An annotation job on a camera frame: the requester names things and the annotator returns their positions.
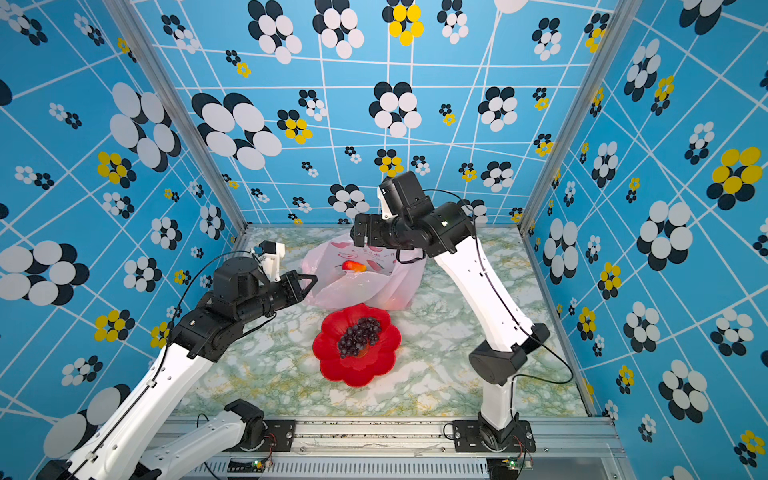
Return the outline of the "pink translucent plastic bag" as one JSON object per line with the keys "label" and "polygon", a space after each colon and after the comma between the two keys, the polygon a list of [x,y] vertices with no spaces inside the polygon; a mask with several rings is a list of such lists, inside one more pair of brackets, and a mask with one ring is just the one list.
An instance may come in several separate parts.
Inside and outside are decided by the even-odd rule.
{"label": "pink translucent plastic bag", "polygon": [[[360,262],[368,270],[345,272],[341,266],[347,260]],[[358,304],[386,311],[405,310],[421,284],[425,267],[419,250],[398,254],[382,247],[356,247],[347,234],[313,248],[301,262],[305,274],[318,277],[307,302],[327,310]]]}

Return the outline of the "dark purple grape bunch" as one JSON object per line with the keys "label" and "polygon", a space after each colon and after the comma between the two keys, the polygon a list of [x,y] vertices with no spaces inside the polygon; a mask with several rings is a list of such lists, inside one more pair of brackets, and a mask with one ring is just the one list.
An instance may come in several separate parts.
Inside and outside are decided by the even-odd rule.
{"label": "dark purple grape bunch", "polygon": [[349,327],[337,342],[341,358],[360,357],[369,347],[380,340],[381,323],[373,317],[365,317]]}

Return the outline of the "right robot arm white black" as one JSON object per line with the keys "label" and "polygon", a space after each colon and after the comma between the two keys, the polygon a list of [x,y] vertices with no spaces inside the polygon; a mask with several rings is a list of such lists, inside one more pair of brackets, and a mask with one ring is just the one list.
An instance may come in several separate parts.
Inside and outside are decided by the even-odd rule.
{"label": "right robot arm white black", "polygon": [[397,254],[418,250],[456,284],[485,336],[469,355],[483,381],[479,434],[499,451],[519,425],[513,409],[516,379],[529,355],[549,338],[549,329],[533,322],[512,300],[482,249],[474,220],[459,202],[434,206],[412,172],[383,181],[378,197],[381,213],[356,214],[350,237],[358,247]]}

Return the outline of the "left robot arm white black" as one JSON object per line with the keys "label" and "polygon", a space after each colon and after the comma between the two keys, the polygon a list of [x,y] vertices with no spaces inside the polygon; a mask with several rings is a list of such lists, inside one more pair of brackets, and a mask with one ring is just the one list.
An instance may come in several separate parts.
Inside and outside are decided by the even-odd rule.
{"label": "left robot arm white black", "polygon": [[290,270],[279,257],[242,254],[214,274],[213,289],[179,319],[146,375],[94,435],[48,461],[40,479],[180,479],[227,450],[272,449],[263,411],[238,399],[210,421],[157,448],[150,446],[186,393],[238,340],[263,328],[276,314],[301,303],[318,279]]}

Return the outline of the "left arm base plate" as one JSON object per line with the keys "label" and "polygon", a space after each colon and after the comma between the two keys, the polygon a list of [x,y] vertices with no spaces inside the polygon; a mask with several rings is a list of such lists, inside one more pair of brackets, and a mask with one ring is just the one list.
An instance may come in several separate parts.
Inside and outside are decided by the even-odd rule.
{"label": "left arm base plate", "polygon": [[295,420],[259,420],[246,425],[236,452],[290,452],[295,438]]}

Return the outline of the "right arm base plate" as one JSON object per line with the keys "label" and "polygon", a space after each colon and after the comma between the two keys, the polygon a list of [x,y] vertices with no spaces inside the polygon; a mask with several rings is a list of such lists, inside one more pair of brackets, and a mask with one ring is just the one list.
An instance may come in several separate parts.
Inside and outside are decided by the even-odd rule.
{"label": "right arm base plate", "polygon": [[457,453],[535,453],[536,442],[528,421],[513,420],[498,430],[485,420],[452,422],[453,442]]}

